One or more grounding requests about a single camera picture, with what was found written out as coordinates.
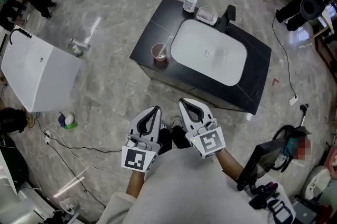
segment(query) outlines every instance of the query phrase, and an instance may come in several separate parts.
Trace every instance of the faucet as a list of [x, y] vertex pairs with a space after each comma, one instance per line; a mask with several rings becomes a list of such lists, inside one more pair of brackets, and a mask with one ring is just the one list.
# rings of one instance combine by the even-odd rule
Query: faucet
[[231, 20], [235, 21], [235, 18], [236, 18], [236, 8], [233, 5], [229, 5], [217, 25], [217, 30], [221, 33], [225, 33], [228, 27], [228, 23]]

